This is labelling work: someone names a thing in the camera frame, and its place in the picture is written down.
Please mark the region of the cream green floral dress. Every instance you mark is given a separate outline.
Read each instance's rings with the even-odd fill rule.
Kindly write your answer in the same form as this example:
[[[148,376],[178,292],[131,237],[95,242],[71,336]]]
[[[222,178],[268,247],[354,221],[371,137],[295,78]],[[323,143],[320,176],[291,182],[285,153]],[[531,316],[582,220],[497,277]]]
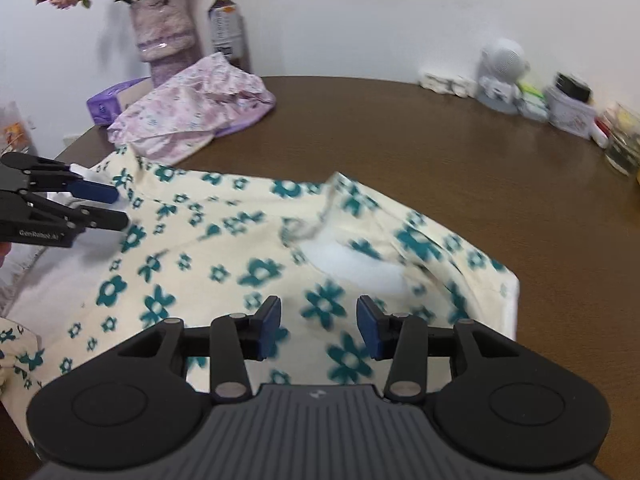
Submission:
[[[295,182],[180,170],[119,148],[90,176],[114,185],[129,226],[98,267],[55,252],[32,317],[1,321],[1,402],[15,426],[45,385],[159,322],[206,326],[281,300],[253,386],[383,385],[356,302],[431,326],[464,318],[515,333],[518,278],[446,226],[344,174]]]

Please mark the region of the purple tissue pack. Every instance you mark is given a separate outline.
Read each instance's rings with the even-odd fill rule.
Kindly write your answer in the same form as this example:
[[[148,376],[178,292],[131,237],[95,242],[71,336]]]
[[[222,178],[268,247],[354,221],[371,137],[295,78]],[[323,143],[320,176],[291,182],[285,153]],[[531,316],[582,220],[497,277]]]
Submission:
[[[87,108],[96,126],[107,127],[130,105],[153,90],[150,77],[138,78],[114,84],[87,101]]]

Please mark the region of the pink floral garment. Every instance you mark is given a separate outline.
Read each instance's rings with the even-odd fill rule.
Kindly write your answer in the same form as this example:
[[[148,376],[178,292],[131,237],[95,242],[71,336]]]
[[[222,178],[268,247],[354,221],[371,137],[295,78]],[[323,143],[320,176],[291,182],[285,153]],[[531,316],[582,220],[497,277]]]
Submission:
[[[108,140],[150,162],[175,165],[216,138],[259,122],[276,97],[256,75],[215,53],[130,105],[107,128]]]

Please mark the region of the pink purple vase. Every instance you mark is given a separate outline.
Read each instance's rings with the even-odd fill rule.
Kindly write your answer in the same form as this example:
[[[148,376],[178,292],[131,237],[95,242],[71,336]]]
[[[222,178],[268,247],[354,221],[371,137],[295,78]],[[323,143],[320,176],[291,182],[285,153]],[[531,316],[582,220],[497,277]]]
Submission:
[[[140,0],[130,6],[134,38],[157,88],[196,61],[196,30],[186,0]]]

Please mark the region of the plastic drink bottle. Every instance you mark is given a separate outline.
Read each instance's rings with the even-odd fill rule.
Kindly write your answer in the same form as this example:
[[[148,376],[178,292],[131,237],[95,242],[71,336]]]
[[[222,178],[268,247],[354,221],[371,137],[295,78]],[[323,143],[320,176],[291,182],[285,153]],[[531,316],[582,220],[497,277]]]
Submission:
[[[214,0],[208,9],[213,50],[236,67],[245,61],[245,37],[241,13],[233,0]]]

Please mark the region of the white power strip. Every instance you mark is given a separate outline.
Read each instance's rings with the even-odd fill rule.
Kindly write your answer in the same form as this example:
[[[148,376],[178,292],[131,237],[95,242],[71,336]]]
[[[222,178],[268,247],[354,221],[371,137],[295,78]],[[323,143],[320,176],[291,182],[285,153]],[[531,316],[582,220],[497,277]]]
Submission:
[[[462,76],[448,77],[423,73],[419,78],[419,84],[423,89],[442,96],[457,96],[461,99],[474,98],[477,92],[476,81]]]

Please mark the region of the green white small boxes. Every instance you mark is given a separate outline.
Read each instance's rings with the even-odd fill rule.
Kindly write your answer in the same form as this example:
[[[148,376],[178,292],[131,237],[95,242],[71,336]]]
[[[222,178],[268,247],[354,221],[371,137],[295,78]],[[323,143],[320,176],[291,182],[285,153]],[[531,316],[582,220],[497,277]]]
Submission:
[[[524,81],[518,84],[518,88],[521,96],[516,106],[520,114],[536,122],[548,122],[549,107],[542,91]]]

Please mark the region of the white tin box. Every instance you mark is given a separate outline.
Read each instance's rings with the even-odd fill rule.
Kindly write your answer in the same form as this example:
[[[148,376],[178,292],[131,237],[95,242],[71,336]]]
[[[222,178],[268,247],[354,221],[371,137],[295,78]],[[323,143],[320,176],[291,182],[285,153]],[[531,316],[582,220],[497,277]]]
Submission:
[[[550,124],[562,131],[588,140],[597,117],[597,110],[586,103],[570,98],[555,87],[544,88]]]

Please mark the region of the glass cup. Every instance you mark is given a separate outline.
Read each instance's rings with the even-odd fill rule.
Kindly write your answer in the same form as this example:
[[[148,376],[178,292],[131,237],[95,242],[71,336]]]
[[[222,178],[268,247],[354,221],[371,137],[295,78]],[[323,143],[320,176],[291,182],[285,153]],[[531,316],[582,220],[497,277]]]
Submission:
[[[615,103],[605,110],[604,117],[610,132],[606,160],[625,176],[636,174],[639,169],[639,114]]]

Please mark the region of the white astronaut figurine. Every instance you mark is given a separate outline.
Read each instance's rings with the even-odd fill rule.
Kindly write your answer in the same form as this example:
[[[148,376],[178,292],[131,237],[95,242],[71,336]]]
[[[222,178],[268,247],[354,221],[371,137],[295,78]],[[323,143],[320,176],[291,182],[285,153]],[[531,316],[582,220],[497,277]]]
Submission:
[[[491,110],[518,114],[522,92],[518,82],[529,72],[524,49],[506,38],[492,40],[480,52],[475,99]]]

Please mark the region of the black charger block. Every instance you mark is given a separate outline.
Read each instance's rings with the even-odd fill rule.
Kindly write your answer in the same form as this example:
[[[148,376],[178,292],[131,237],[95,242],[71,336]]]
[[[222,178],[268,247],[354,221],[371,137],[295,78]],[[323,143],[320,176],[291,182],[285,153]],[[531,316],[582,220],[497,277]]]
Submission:
[[[589,84],[573,75],[557,73],[554,85],[555,88],[575,101],[588,103],[591,100]]]

